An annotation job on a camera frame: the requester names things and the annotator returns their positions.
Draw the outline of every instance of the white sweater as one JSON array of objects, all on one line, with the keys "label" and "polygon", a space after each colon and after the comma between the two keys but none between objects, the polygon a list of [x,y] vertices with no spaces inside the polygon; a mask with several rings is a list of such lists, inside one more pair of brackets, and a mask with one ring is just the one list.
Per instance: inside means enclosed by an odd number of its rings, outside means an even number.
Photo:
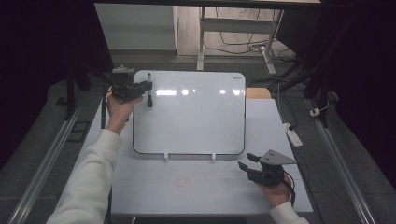
[{"label": "white sweater", "polygon": [[[93,146],[83,152],[81,163],[71,174],[58,207],[47,223],[103,223],[107,210],[111,176],[117,163],[121,138],[103,129]],[[290,203],[270,211],[277,224],[305,224]]]}]

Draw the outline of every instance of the white table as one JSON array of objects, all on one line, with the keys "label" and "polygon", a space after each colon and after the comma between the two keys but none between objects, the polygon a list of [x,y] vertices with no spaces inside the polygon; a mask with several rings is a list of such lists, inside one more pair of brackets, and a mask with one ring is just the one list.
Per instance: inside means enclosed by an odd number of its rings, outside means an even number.
[{"label": "white table", "polygon": [[[122,131],[124,144],[113,175],[112,214],[116,216],[253,216],[270,210],[265,195],[241,171],[237,161],[260,169],[246,153],[268,149],[293,158],[274,100],[247,100],[246,147],[236,161],[170,161],[139,159],[132,148],[132,122]],[[100,108],[85,141],[93,144],[100,130]],[[297,165],[285,165],[296,183],[296,212],[312,212]]]}]

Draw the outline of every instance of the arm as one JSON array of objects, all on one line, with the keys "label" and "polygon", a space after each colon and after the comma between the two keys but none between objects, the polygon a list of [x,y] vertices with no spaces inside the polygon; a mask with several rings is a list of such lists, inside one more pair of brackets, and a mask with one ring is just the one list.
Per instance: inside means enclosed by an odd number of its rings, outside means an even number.
[{"label": "arm", "polygon": [[[285,175],[285,180],[290,183],[290,179]],[[273,206],[270,214],[276,224],[307,224],[308,221],[299,217],[293,210],[290,200],[290,192],[283,184],[277,186],[266,187],[257,184],[268,198]]]},{"label": "arm", "polygon": [[119,134],[134,104],[142,99],[123,103],[112,96],[107,98],[110,114],[107,127],[101,130],[96,143],[81,155],[81,163],[69,177],[58,207],[47,223],[103,223],[111,176],[122,145]]}]

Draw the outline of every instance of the black curtain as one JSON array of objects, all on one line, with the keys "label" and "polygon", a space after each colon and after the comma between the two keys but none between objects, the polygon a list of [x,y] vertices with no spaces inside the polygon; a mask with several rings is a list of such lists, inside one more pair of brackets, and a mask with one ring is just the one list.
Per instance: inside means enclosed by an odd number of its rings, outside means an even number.
[{"label": "black curtain", "polygon": [[71,66],[83,80],[81,62],[99,71],[113,64],[93,3],[3,1],[0,18],[3,167],[47,102],[50,85],[65,79]]},{"label": "black curtain", "polygon": [[396,4],[369,0],[332,58],[337,112],[396,187]]}]

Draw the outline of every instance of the hand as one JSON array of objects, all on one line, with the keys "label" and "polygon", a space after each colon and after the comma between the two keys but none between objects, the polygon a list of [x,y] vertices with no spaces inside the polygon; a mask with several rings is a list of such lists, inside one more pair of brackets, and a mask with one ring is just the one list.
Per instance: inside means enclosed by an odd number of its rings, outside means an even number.
[{"label": "hand", "polygon": [[126,120],[131,116],[134,105],[143,100],[143,96],[132,101],[123,102],[113,96],[107,96],[107,110],[110,115],[110,120],[107,124],[107,129],[120,134],[125,127]]},{"label": "hand", "polygon": [[[288,182],[291,185],[291,180],[287,175],[285,175],[284,179],[286,182]],[[256,184],[262,189],[262,191],[264,191],[265,195],[270,201],[270,204],[273,207],[277,207],[278,205],[281,205],[282,203],[286,203],[290,200],[290,191],[282,183],[272,187],[266,187],[258,183]]]}]

